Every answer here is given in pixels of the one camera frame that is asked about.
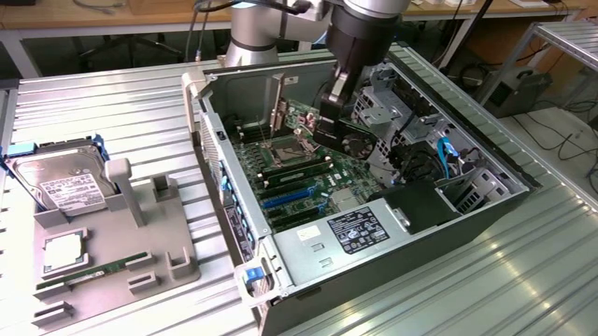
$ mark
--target metal rack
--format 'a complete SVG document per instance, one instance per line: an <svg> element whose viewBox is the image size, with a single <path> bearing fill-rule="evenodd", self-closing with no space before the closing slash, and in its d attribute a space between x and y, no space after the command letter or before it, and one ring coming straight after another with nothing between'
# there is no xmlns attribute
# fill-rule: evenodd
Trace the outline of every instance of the metal rack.
<svg viewBox="0 0 598 336"><path fill-rule="evenodd" d="M484 105L506 72L516 65L524 50L534 37L541 37L552 46L570 54L586 67L598 72L598 24L584 22L536 22L528 28L512 55L506 59L498 74L479 90L475 100Z"/></svg>

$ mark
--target aluminum profile table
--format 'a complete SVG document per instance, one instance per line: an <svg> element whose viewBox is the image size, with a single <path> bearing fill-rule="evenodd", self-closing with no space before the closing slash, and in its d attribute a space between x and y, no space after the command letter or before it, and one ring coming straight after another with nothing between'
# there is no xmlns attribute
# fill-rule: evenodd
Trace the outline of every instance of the aluminum profile table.
<svg viewBox="0 0 598 336"><path fill-rule="evenodd" d="M534 37L541 37L552 46L573 56L586 67L598 72L598 24L589 21L533 23L505 61L498 74L484 86L477 100L486 104L506 72L516 65Z"/></svg>
<svg viewBox="0 0 598 336"><path fill-rule="evenodd" d="M592 335L598 332L598 204L513 137L411 49L393 52L544 184L477 240L291 329L287 335ZM325 52L285 56L322 57ZM179 77L190 64L24 80L4 96L14 142L103 132L134 183L179 182L202 278L59 330L55 335L255 335L230 254L186 137ZM213 62L205 67L217 67ZM6 181L0 212L0 334L35 335L28 269L31 204Z"/></svg>

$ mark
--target hard drive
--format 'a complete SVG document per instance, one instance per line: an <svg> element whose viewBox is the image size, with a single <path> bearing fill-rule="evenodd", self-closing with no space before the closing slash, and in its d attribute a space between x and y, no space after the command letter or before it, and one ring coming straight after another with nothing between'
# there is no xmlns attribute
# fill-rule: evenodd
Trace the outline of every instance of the hard drive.
<svg viewBox="0 0 598 336"><path fill-rule="evenodd" d="M118 189L104 174L107 155L90 137L36 147L10 147L4 165L42 210L60 209L76 216L106 207Z"/></svg>

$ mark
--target metal table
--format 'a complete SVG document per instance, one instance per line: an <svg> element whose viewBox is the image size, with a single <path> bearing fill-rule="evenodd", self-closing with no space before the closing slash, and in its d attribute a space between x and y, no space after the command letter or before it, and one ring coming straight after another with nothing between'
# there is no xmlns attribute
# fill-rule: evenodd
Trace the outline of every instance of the metal table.
<svg viewBox="0 0 598 336"><path fill-rule="evenodd" d="M287 335L529 335L598 331L598 203L514 138L411 49L393 52L544 184L477 240L291 329ZM318 57L323 52L287 55ZM179 182L202 278L59 330L58 335L255 335L233 283L230 255L186 137L179 77L191 65L24 80L6 97L12 141L98 130L112 156L134 163L135 183L171 172ZM217 67L213 62L206 67ZM0 213L0 333L31 335L31 283L11 260L31 258L32 202L12 180Z"/></svg>
<svg viewBox="0 0 598 336"><path fill-rule="evenodd" d="M598 24L588 21L533 23L528 28L512 55L506 59L498 74L493 76L493 81L485 85L484 90L481 90L478 94L478 101L482 105L486 104L486 101L490 99L504 75L516 65L517 59L534 37L541 37L552 46L561 49L584 63L586 67L598 72Z"/></svg>

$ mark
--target workbench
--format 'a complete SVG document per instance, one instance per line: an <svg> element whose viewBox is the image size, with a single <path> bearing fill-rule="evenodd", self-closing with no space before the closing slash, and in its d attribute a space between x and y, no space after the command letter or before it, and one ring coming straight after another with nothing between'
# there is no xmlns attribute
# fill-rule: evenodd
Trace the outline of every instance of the workbench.
<svg viewBox="0 0 598 336"><path fill-rule="evenodd" d="M286 335L592 335L598 331L598 209L588 195L517 139L410 48L391 52L544 185L473 243L405 274ZM330 56L295 52L282 60ZM176 179L201 279L54 335L255 335L205 177L189 140L180 76L197 64L23 80L0 91L0 144L59 141L96 131L112 158L128 158L132 182ZM205 69L218 63L203 62ZM30 324L34 201L0 176L0 330L36 335Z"/></svg>
<svg viewBox="0 0 598 336"><path fill-rule="evenodd" d="M585 8L584 0L565 0L569 11L562 10L565 20L572 21ZM471 27L475 14L482 7L482 0L471 6L459 9L457 19L465 20L455 39L449 47L441 66L443 67L454 56L467 29ZM450 20L457 8L445 4L411 4L403 14L405 21ZM24 48L24 39L50 37L99 36L118 34L147 34L158 32L186 32L191 21L191 12L179 14L134 15L128 7L115 8L114 15L106 15L96 10L80 8L72 0L39 0L35 6L7 7L4 15L0 10L0 42L8 51L11 59L24 78L36 78L42 74L36 68L32 57ZM521 8L509 0L494 0L485 18L517 18L556 15L553 7ZM229 29L231 26L230 10L211 13L207 30ZM301 44L301 51L311 49L311 43Z"/></svg>

